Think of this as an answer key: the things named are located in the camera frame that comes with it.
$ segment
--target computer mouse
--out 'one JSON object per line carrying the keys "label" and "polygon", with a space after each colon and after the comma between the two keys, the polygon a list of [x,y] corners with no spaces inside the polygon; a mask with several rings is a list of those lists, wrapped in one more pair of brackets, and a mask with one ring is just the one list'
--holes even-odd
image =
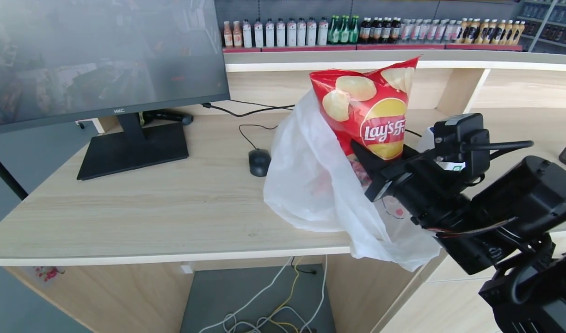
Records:
{"label": "computer mouse", "polygon": [[250,164],[250,173],[256,177],[266,176],[271,164],[271,154],[266,149],[254,149],[248,153],[248,162]]}

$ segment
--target monitor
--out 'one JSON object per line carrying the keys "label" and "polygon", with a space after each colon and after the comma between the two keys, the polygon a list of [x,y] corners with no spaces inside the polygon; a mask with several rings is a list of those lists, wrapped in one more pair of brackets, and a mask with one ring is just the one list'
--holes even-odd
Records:
{"label": "monitor", "polygon": [[118,116],[78,179],[186,158],[139,112],[229,98],[213,0],[0,0],[0,133]]}

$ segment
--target black stand pole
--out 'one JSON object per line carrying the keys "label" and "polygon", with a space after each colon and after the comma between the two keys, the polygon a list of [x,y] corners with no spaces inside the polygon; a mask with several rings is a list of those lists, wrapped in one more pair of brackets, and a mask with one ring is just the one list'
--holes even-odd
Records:
{"label": "black stand pole", "polygon": [[8,185],[14,191],[15,195],[20,198],[20,200],[26,199],[28,193],[24,190],[22,185],[18,183],[18,181],[12,176],[10,171],[6,169],[6,167],[0,162],[0,177],[4,180],[4,183]]}

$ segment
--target monitor screen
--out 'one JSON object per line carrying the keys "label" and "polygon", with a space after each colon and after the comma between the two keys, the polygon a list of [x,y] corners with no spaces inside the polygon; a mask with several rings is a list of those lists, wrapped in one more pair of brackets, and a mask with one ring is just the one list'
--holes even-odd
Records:
{"label": "monitor screen", "polygon": [[228,91],[213,0],[0,0],[0,131]]}

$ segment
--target red chip bag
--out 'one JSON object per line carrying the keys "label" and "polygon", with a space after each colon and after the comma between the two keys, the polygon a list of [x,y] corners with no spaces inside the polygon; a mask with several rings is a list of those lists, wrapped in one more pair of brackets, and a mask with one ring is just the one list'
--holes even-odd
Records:
{"label": "red chip bag", "polygon": [[351,139],[384,160],[402,155],[408,95],[418,57],[368,73],[329,69],[310,79],[320,112],[362,180]]}

